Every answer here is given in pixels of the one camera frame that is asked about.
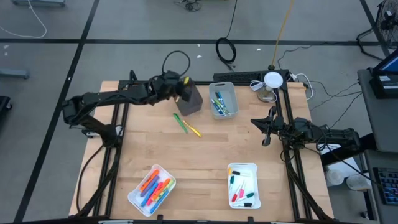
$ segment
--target white round light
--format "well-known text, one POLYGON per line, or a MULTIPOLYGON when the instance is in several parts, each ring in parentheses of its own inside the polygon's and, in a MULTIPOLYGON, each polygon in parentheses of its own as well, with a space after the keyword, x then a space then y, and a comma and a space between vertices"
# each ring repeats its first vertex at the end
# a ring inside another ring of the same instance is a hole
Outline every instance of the white round light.
POLYGON ((279 88, 283 82, 282 75, 277 72, 269 72, 264 76, 264 83, 270 88, 279 88))

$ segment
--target yellow cable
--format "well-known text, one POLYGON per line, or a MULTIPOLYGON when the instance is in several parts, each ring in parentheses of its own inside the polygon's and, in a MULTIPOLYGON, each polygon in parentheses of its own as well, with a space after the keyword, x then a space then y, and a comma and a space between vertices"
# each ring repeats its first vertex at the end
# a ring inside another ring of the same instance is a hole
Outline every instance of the yellow cable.
POLYGON ((276 40, 275 50, 274 50, 274 56, 273 56, 273 58, 272 58, 272 63, 271 63, 271 65, 274 65, 275 58, 276 58, 276 53, 277 53, 277 51, 278 51, 279 39, 280 39, 280 37, 282 36, 282 33, 283 33, 283 31, 284 31, 287 18, 289 18, 289 14, 290 14, 290 12, 291 12, 291 10, 292 10, 292 8, 293 8, 293 3, 294 3, 294 0, 290 0, 289 10, 286 12, 286 16, 285 16, 284 23, 282 24, 282 27, 280 28, 279 35, 278 35, 278 39, 276 40))

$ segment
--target white bucket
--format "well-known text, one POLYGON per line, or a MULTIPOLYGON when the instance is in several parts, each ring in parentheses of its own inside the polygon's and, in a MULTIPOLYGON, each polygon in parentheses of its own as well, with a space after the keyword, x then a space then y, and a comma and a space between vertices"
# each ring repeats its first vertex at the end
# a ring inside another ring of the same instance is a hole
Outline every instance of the white bucket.
POLYGON ((351 190, 367 190, 371 188, 371 181, 361 174, 352 175, 347 178, 347 186, 351 190))
POLYGON ((325 172, 325 179, 328 187, 336 186, 344 182, 344 175, 339 170, 329 170, 325 172))

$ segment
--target concrete floor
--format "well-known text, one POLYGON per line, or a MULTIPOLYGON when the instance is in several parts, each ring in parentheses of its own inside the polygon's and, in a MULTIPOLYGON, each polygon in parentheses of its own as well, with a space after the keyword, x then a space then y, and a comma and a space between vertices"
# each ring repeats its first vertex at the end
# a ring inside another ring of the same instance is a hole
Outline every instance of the concrete floor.
MULTIPOLYGON (((367 0, 376 15, 380 0, 367 0)), ((47 39, 79 39, 94 0, 68 0, 65 8, 35 7, 47 26, 47 39)), ((217 39, 226 35, 234 1, 207 0, 195 13, 187 13, 172 0, 101 0, 88 34, 89 39, 217 39)), ((230 39, 275 40, 289 0, 239 1, 230 39)), ((0 1, 0 26, 24 35, 40 35, 42 28, 24 6, 0 1)), ((359 1, 300 0, 290 15, 283 40, 355 40, 370 23, 359 1)), ((0 39, 14 38, 0 30, 0 39)), ((376 41, 374 34, 365 40, 376 41)), ((23 68, 28 80, 0 79, 0 95, 14 103, 0 132, 0 223, 12 222, 49 126, 77 44, 0 44, 0 67, 23 68)), ((294 45, 281 45, 280 57, 294 45)), ((236 71, 266 70, 273 45, 237 45, 236 71)), ((380 47, 366 47, 382 57, 380 47)), ((192 59, 189 75, 195 80, 211 80, 214 73, 227 72, 217 58, 215 46, 202 44, 86 44, 68 97, 98 91, 103 80, 127 79, 134 69, 140 80, 160 74, 164 57, 183 50, 192 59)), ((314 46, 288 53, 281 61, 293 73, 325 84, 336 93, 356 81, 356 71, 373 67, 356 46, 314 46)), ((185 69, 185 61, 170 59, 168 69, 185 69)), ((310 108, 328 99, 314 83, 310 108)), ((351 91, 359 90, 355 86, 351 91)), ((316 124, 333 124, 353 96, 333 99, 312 111, 316 124)), ((359 97, 335 126, 354 128, 360 136, 371 132, 364 101, 359 97)), ((30 201, 25 221, 63 218, 70 203, 83 157, 86 138, 79 130, 69 130, 59 119, 49 152, 30 201)), ((335 217, 346 222, 369 222, 359 217, 365 210, 363 195, 345 186, 330 188, 335 217)))

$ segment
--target wooden table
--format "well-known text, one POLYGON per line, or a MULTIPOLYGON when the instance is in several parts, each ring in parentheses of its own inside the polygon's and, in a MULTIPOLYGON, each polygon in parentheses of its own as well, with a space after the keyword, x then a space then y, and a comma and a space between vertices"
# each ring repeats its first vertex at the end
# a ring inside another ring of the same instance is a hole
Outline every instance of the wooden table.
MULTIPOLYGON (((117 86, 118 82, 103 82, 101 91, 113 91, 117 86)), ((282 144, 277 136, 273 136, 270 146, 261 146, 264 135, 250 123, 251 118, 265 118, 273 104, 259 101, 248 86, 236 86, 239 114, 233 119, 216 121, 211 117, 208 86, 198 86, 198 89, 203 97, 202 109, 185 119, 203 134, 202 138, 183 133, 172 116, 178 109, 171 100, 155 106, 130 106, 111 218, 156 219, 157 214, 163 214, 165 220, 246 221, 248 216, 253 216, 255 221, 293 221, 285 164, 279 158, 282 144), (233 210, 229 207, 226 168, 231 162, 257 164, 260 209, 233 210), (157 212, 145 217, 130 204, 127 195, 153 164, 161 165, 172 174, 177 185, 157 212)), ((289 83, 289 95, 293 116, 310 119, 302 83, 289 83)), ((108 124, 112 112, 113 106, 97 108, 95 118, 108 124)), ((88 140, 82 166, 100 145, 100 138, 88 140)), ((104 150, 90 162, 84 173, 80 206, 98 186, 103 156, 104 150)), ((312 151, 302 150, 302 163, 309 192, 332 217, 320 157, 312 151)), ((302 196, 299 190, 296 191, 301 217, 305 217, 302 196)), ((76 192, 70 214, 76 213, 75 200, 76 192)), ((104 213, 104 201, 100 214, 104 213)))

